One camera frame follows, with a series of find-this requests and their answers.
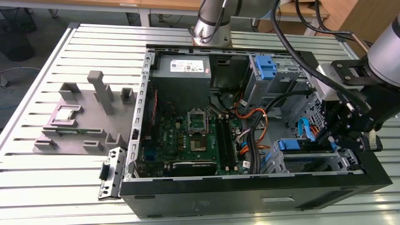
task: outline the power cable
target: power cable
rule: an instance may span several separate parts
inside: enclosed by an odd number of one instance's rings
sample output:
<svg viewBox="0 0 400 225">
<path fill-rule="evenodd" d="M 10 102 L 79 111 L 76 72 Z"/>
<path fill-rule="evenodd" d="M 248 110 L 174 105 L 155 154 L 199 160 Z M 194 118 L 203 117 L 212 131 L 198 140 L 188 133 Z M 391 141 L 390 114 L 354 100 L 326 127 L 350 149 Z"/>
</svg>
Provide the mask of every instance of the power cable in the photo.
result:
<svg viewBox="0 0 400 225">
<path fill-rule="evenodd" d="M 274 8 L 271 10 L 271 21 L 272 21 L 272 25 L 274 25 L 274 28 L 275 28 L 275 31 L 276 31 L 276 35 L 280 39 L 280 42 L 282 42 L 283 46 L 287 48 L 292 58 L 299 63 L 300 67 L 310 73 L 311 76 L 314 76 L 326 85 L 328 85 L 334 90 L 336 90 L 338 93 L 342 93 L 350 99 L 350 101 L 355 104 L 355 106 L 358 106 L 360 108 L 362 113 L 368 112 L 371 109 L 370 109 L 370 106 L 367 105 L 366 101 L 363 101 L 352 91 L 346 89 L 339 83 L 336 83 L 334 80 L 331 80 L 314 67 L 311 67 L 311 65 L 304 61 L 304 59 L 298 54 L 296 50 L 294 49 L 292 45 L 290 44 L 290 41 L 286 38 L 286 36 L 284 36 L 284 34 L 280 30 L 280 27 L 278 25 L 278 21 L 276 21 L 276 17 L 275 17 L 275 15 L 276 15 L 275 11 L 276 11 L 276 8 L 278 8 L 279 4 L 280 4 L 280 0 L 275 0 L 275 5 L 274 5 Z"/>
</svg>

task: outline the metal cylinder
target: metal cylinder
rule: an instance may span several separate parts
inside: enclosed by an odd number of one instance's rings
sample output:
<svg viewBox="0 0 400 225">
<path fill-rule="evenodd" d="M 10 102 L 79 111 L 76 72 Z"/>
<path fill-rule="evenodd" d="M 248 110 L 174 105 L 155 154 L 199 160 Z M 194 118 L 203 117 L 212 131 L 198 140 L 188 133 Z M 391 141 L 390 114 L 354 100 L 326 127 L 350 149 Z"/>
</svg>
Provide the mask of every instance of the metal cylinder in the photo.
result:
<svg viewBox="0 0 400 225">
<path fill-rule="evenodd" d="M 370 67 L 376 76 L 400 87 L 400 15 L 368 51 Z"/>
<path fill-rule="evenodd" d="M 224 17 L 219 30 L 215 32 L 223 3 L 226 3 Z M 272 4 L 271 0 L 204 0 L 194 29 L 196 45 L 228 46 L 231 43 L 231 17 L 263 17 L 270 12 Z"/>
</svg>

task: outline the floor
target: floor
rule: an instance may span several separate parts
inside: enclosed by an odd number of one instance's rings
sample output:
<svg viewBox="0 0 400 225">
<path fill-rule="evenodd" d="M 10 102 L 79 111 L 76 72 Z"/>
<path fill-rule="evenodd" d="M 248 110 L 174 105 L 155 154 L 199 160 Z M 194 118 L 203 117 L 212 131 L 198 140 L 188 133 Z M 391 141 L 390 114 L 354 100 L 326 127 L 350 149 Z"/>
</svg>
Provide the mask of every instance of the floor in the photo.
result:
<svg viewBox="0 0 400 225">
<path fill-rule="evenodd" d="M 28 34 L 28 39 L 35 48 L 35 57 L 23 62 L 12 62 L 0 53 L 0 71 L 15 67 L 42 68 L 71 22 L 140 26 L 138 14 L 59 10 L 59 17 L 52 19 L 46 9 L 35 8 L 32 11 L 38 29 Z M 166 15 L 164 22 L 160 22 L 159 16 L 152 15 L 152 26 L 190 28 L 196 24 L 196 20 L 195 16 Z M 250 19 L 232 19 L 231 27 L 234 31 L 254 32 Z M 38 70 L 28 68 L 2 73 L 10 81 L 10 87 L 0 88 L 0 131 L 14 114 L 16 109 L 14 106 L 18 106 L 22 101 L 38 73 Z"/>
</svg>

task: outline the metal bracket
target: metal bracket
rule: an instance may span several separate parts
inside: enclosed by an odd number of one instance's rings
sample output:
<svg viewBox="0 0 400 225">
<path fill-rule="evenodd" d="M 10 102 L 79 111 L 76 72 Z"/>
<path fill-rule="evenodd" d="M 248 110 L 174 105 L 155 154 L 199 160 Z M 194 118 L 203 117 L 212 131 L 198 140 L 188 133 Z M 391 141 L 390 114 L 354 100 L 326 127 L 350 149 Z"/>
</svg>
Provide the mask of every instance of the metal bracket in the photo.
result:
<svg viewBox="0 0 400 225">
<path fill-rule="evenodd" d="M 336 60 L 332 62 L 332 67 L 343 83 L 348 86 L 371 86 L 384 83 L 370 76 L 360 76 L 366 67 L 362 60 Z"/>
<path fill-rule="evenodd" d="M 99 201 L 120 199 L 120 182 L 127 151 L 118 147 L 108 152 L 108 158 L 102 166 L 100 179 L 103 180 L 99 192 Z"/>
<path fill-rule="evenodd" d="M 364 136 L 367 137 L 367 139 L 370 141 L 370 150 L 375 151 L 378 149 L 376 131 L 372 129 L 368 133 L 364 133 Z"/>
</svg>

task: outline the blue latch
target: blue latch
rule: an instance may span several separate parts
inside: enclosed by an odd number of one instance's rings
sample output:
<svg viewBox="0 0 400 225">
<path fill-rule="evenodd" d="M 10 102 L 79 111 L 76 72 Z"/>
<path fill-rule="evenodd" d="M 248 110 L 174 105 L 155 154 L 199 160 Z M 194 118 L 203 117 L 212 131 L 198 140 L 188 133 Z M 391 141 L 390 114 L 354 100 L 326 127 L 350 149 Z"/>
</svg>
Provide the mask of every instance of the blue latch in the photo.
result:
<svg viewBox="0 0 400 225">
<path fill-rule="evenodd" d="M 278 73 L 276 63 L 270 55 L 256 55 L 256 66 L 263 80 L 272 80 Z"/>
<path fill-rule="evenodd" d="M 280 150 L 300 150 L 300 145 L 295 139 L 282 139 L 278 141 Z"/>
</svg>

